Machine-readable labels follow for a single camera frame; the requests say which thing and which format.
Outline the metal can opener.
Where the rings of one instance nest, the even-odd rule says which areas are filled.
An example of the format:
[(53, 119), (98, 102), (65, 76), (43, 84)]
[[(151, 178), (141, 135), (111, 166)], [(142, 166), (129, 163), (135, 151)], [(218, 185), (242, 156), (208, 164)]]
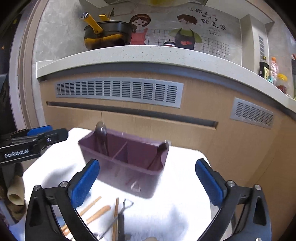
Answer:
[(108, 226), (108, 228), (102, 234), (99, 235), (98, 240), (101, 240), (108, 233), (108, 231), (113, 227), (113, 225), (117, 222), (117, 220), (118, 220), (118, 216), (116, 216), (112, 221), (112, 223)]

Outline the metal spoon dark handle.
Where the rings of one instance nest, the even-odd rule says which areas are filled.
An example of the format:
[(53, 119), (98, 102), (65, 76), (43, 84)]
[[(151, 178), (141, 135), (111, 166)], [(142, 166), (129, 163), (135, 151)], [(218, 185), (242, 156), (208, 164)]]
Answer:
[(102, 121), (99, 121), (95, 127), (95, 135), (96, 141), (98, 146), (98, 151), (108, 156), (108, 149), (107, 149), (107, 129), (105, 124)]

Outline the wooden spoon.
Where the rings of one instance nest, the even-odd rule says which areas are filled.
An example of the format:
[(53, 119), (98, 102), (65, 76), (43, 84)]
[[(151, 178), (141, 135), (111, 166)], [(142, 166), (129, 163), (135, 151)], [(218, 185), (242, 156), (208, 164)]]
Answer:
[(104, 215), (110, 209), (111, 209), (111, 206), (110, 205), (107, 205), (107, 206), (102, 207), (95, 214), (93, 214), (91, 217), (89, 217), (88, 219), (86, 219), (86, 225), (88, 225), (91, 222), (95, 221), (96, 219), (100, 218), (102, 215)]

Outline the wooden chopstick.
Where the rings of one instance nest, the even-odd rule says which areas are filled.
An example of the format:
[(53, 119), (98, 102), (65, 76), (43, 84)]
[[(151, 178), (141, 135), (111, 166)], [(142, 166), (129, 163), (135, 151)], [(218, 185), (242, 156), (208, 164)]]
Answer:
[[(119, 206), (119, 198), (117, 198), (115, 202), (114, 218), (117, 218), (118, 216), (118, 206)], [(117, 221), (115, 221), (112, 226), (112, 241), (116, 241), (116, 236), (117, 236), (116, 229), (117, 229)]]
[[(97, 197), (93, 202), (91, 202), (86, 208), (84, 208), (80, 213), (79, 215), (80, 216), (83, 216), (93, 205), (96, 204), (97, 201), (99, 201), (101, 199), (101, 196)], [(67, 225), (64, 224), (62, 227), (61, 227), (61, 230), (62, 231), (65, 231), (67, 229)]]

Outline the black handled peeler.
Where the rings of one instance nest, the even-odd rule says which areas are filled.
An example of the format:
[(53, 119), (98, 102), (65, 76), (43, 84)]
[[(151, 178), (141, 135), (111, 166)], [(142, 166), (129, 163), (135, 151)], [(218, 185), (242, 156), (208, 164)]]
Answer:
[(134, 202), (125, 199), (123, 201), (122, 209), (117, 216), (117, 240), (125, 240), (125, 216), (124, 211), (132, 207)]

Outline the white lace tablecloth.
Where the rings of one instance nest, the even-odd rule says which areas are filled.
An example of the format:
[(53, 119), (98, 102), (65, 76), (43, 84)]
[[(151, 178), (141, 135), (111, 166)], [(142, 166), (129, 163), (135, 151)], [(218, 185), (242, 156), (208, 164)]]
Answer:
[[(84, 168), (85, 161), (78, 142), (88, 134), (87, 129), (71, 129), (66, 141), (52, 145), (31, 164), (23, 174), (26, 201), (29, 201), (34, 186), (56, 187)], [(196, 161), (203, 157), (198, 150), (172, 146), (152, 198), (140, 198), (96, 180), (77, 211), (80, 213), (99, 196), (101, 199), (82, 216), (84, 221), (102, 207), (111, 206), (102, 217), (88, 225), (99, 236), (113, 221), (116, 199), (119, 198), (118, 210), (127, 199), (134, 202), (124, 212), (125, 232), (132, 240), (145, 240), (148, 237), (197, 240), (217, 212), (210, 205), (209, 197), (196, 176)], [(109, 230), (102, 240), (111, 239), (112, 231)]]

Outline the short grey vent grille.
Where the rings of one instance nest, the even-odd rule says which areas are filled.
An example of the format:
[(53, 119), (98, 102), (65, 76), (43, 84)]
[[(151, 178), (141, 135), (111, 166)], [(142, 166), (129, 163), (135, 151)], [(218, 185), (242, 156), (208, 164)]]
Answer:
[(252, 102), (235, 97), (230, 118), (263, 128), (272, 128), (274, 114)]

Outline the maroon plastic utensil caddy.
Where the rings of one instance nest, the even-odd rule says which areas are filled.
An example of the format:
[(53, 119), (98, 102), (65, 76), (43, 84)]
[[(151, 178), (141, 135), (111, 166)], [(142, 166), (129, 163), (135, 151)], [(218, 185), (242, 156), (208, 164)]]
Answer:
[(165, 168), (169, 143), (111, 129), (107, 130), (106, 142), (106, 155), (95, 132), (78, 142), (86, 162), (99, 161), (98, 180), (132, 195), (152, 198)]

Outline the long grey vent grille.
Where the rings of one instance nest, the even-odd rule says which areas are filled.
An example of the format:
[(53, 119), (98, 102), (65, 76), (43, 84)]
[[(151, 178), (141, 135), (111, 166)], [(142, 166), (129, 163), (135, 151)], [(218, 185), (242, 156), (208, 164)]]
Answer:
[(180, 108), (184, 84), (123, 77), (63, 80), (55, 85), (56, 97), (129, 101)]

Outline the black yellow cooking pot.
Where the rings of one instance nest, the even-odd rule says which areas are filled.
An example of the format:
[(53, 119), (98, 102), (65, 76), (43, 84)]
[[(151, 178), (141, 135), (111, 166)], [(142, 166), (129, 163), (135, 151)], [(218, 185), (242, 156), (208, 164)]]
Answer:
[(100, 22), (89, 13), (80, 19), (87, 23), (84, 28), (84, 44), (88, 50), (129, 45), (132, 39), (132, 26), (123, 21), (110, 20), (107, 15), (99, 15)]

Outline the orange cap drink bottle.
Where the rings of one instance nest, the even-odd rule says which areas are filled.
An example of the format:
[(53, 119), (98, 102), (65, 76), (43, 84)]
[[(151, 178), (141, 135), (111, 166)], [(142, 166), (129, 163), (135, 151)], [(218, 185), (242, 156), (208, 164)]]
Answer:
[(276, 62), (276, 57), (272, 57), (270, 66), (269, 66), (268, 81), (272, 84), (275, 84), (277, 76), (278, 76), (278, 64)]

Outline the yellow lid jar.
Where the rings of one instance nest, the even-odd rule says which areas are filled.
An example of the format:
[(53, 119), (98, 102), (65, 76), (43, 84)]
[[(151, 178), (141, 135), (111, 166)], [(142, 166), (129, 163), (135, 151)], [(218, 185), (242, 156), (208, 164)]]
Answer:
[(287, 93), (287, 82), (287, 77), (284, 74), (278, 73), (275, 85), (284, 94)]

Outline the dark soy sauce bottle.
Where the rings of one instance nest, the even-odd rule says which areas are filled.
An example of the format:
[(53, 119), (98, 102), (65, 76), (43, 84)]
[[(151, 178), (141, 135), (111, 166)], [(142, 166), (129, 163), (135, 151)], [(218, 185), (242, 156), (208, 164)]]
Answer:
[(259, 61), (259, 76), (261, 76), (265, 80), (267, 80), (269, 76), (269, 65), (265, 56), (262, 56)]

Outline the red paper cup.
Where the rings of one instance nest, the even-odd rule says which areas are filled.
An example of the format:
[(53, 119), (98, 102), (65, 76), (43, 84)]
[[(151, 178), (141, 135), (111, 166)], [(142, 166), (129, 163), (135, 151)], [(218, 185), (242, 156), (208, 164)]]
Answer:
[(175, 44), (174, 41), (168, 40), (168, 41), (164, 42), (164, 46), (166, 46), (166, 47), (175, 47), (176, 44)]

